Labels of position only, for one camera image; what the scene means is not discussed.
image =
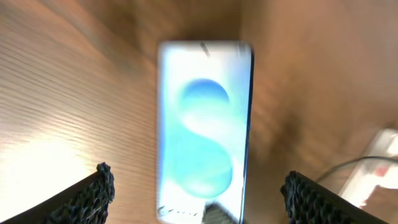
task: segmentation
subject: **wood grain surface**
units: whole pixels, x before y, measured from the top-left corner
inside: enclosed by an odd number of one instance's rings
[[[387,0],[0,1],[0,221],[105,161],[107,223],[157,223],[157,46],[244,39],[256,54],[245,216],[283,223],[288,171],[315,179],[397,122],[397,12]],[[338,192],[348,175],[322,184]]]

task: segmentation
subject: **blue wallpaper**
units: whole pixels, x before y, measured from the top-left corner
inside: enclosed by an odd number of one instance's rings
[[[165,44],[160,56],[159,188],[161,219],[200,223],[207,203],[239,219],[244,187],[251,53],[187,50]]]

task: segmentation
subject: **smartphone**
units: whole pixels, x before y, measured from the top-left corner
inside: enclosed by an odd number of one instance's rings
[[[159,47],[157,217],[201,223],[221,206],[243,221],[254,57],[241,41]]]

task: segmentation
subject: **wooden table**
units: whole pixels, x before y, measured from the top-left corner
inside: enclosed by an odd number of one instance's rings
[[[106,161],[108,223],[157,223],[157,45],[244,39],[256,53],[246,218],[283,223],[288,171],[316,178],[396,122],[397,11],[372,0],[1,1],[0,220]],[[337,192],[348,174],[322,184]]]

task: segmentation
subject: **phone screen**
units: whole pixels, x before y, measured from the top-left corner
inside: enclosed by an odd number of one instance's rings
[[[166,42],[159,51],[157,215],[201,223],[217,204],[243,216],[252,51],[242,42]]]

